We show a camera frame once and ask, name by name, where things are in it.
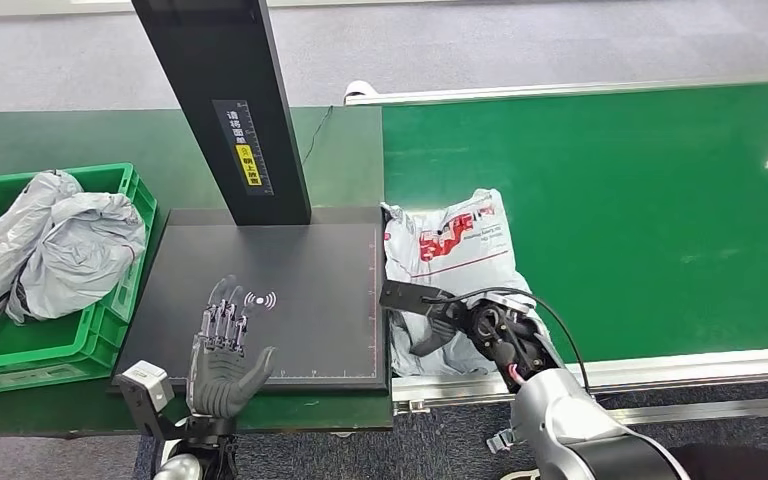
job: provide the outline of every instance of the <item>wireless symbol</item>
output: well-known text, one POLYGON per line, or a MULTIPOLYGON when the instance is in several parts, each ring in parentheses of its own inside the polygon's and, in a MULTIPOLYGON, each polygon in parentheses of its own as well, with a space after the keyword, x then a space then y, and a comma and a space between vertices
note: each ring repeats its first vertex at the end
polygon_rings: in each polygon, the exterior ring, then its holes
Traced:
POLYGON ((252 292, 249 292, 246 294, 243 300, 243 303, 246 306, 260 305, 266 308, 267 310, 272 310, 273 308, 275 308, 275 304, 277 302, 278 302, 278 297, 275 295, 275 292, 269 292, 265 297, 258 297, 252 292))

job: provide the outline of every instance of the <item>black vertical pole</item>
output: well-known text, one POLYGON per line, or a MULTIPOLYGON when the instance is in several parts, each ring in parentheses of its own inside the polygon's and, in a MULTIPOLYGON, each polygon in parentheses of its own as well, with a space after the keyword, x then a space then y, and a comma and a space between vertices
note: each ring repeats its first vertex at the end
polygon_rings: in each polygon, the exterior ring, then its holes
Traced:
POLYGON ((265 0, 132 0, 237 225, 310 201, 265 0))

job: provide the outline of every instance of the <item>green plastic basket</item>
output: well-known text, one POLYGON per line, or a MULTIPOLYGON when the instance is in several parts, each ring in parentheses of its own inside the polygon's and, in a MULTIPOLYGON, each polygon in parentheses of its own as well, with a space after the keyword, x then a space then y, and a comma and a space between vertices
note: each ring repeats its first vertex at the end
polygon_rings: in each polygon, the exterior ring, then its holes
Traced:
MULTIPOLYGON (((151 233, 157 200, 130 163, 67 169, 88 192, 123 193, 151 233)), ((34 173, 0 175, 0 216, 34 173)), ((0 392, 110 375, 134 313, 145 256, 103 299, 80 312, 16 326, 0 319, 0 392)))

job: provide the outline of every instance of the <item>package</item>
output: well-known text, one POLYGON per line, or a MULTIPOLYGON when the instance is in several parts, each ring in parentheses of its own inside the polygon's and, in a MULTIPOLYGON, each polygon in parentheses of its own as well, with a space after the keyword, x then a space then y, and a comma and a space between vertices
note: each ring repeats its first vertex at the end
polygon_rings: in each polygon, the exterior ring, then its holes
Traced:
POLYGON ((14 282, 18 324, 86 308, 107 295, 145 251, 145 224, 121 193, 79 193, 51 209, 51 229, 14 282))
POLYGON ((66 172, 42 172, 34 176, 0 217, 0 311, 19 269, 51 228, 52 206, 81 191, 78 181, 66 172))
MULTIPOLYGON (((409 213, 398 206, 382 206, 391 217, 384 233, 388 279, 430 285, 455 295, 485 287, 530 292, 516 271, 511 233, 498 191, 479 189, 469 200, 433 211, 409 213)), ((525 297, 517 300, 534 305, 525 297)), ((428 355, 413 355, 411 347, 431 335, 427 318, 408 312, 391 312, 390 318, 391 358, 399 375, 496 370, 496 365, 479 354, 461 332, 428 355)))

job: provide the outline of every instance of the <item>black platform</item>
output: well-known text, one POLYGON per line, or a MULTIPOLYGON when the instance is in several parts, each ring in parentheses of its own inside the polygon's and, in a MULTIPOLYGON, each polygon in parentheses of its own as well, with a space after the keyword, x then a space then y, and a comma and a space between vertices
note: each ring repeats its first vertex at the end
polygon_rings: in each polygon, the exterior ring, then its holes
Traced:
POLYGON ((247 360, 278 348, 265 390, 386 390, 381 237, 377 207, 314 209, 311 225, 268 227, 173 210, 116 373, 146 360, 183 391, 210 291, 234 274, 251 292, 247 360))

